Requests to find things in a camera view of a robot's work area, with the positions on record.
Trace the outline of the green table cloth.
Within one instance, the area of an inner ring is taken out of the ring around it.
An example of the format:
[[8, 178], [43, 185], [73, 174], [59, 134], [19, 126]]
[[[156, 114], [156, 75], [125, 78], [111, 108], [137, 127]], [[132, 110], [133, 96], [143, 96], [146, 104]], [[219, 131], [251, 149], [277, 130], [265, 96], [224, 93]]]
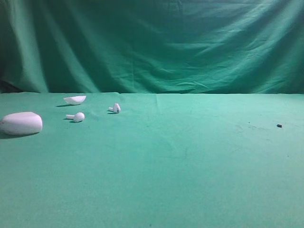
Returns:
[[63, 98], [0, 96], [1, 116], [43, 120], [38, 134], [0, 137], [1, 227], [303, 227], [303, 95]]

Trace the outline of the green backdrop curtain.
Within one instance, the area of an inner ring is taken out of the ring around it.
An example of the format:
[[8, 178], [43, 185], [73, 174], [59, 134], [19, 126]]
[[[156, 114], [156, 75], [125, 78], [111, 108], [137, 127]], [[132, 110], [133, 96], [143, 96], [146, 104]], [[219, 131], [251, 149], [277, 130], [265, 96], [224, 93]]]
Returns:
[[3, 0], [0, 90], [301, 94], [301, 0]]

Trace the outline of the white earbud case base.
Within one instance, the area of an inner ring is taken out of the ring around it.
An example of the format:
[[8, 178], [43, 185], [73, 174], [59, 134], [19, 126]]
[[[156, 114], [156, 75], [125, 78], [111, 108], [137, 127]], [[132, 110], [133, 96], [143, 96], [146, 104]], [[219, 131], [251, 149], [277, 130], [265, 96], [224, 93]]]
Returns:
[[8, 114], [0, 121], [0, 130], [8, 135], [35, 134], [42, 129], [42, 118], [34, 112]]

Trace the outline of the white bluetooth earbud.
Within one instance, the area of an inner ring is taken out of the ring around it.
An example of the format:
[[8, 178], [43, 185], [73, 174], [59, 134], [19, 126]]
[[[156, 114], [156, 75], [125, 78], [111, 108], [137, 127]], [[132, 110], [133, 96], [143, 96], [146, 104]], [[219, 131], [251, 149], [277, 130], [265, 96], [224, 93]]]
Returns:
[[112, 107], [108, 108], [108, 111], [116, 114], [120, 113], [121, 111], [120, 105], [118, 103], [115, 103]]

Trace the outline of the white earbud case lid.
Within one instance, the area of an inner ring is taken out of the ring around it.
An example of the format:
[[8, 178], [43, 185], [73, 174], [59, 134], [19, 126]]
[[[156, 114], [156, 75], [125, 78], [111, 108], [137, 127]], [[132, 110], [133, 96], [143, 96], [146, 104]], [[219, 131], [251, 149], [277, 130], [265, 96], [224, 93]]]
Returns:
[[86, 99], [86, 95], [65, 97], [63, 100], [69, 105], [79, 105], [82, 104]]

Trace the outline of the white earbud near case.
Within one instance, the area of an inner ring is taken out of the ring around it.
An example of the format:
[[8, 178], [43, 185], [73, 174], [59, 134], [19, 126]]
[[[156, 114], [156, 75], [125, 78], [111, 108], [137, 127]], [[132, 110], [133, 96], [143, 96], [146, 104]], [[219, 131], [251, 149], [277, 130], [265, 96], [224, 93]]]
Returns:
[[82, 112], [76, 113], [75, 115], [67, 114], [66, 119], [72, 120], [75, 123], [82, 122], [85, 119], [85, 114]]

